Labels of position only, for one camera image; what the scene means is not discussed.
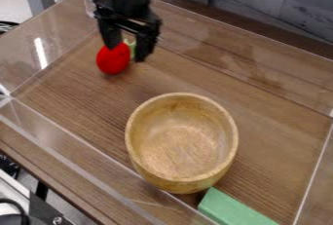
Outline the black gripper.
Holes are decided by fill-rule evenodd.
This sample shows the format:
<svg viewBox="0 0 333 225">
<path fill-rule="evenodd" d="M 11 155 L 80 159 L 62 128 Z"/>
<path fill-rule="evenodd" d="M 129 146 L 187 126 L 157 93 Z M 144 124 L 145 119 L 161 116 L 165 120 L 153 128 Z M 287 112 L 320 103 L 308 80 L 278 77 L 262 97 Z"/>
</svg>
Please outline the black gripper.
<svg viewBox="0 0 333 225">
<path fill-rule="evenodd" d="M 141 62 L 153 52 L 157 36 L 160 35 L 161 19 L 152 12 L 149 7 L 135 10 L 132 14 L 124 14 L 113 6 L 113 0 L 92 0 L 96 7 L 93 11 L 94 19 L 98 24 L 98 31 L 104 45 L 110 50 L 121 42 L 120 30 L 135 35 L 135 56 L 133 60 Z"/>
</svg>

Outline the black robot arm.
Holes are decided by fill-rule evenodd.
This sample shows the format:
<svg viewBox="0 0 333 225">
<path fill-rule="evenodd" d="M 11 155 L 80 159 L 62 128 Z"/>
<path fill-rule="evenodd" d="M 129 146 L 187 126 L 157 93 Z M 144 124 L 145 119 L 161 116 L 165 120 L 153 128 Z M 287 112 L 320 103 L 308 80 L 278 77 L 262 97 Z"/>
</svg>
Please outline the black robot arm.
<svg viewBox="0 0 333 225">
<path fill-rule="evenodd" d="M 135 36 L 133 61 L 141 62 L 153 52 L 163 21 L 151 10 L 151 0 L 92 0 L 104 45 L 113 49 L 121 32 Z"/>
</svg>

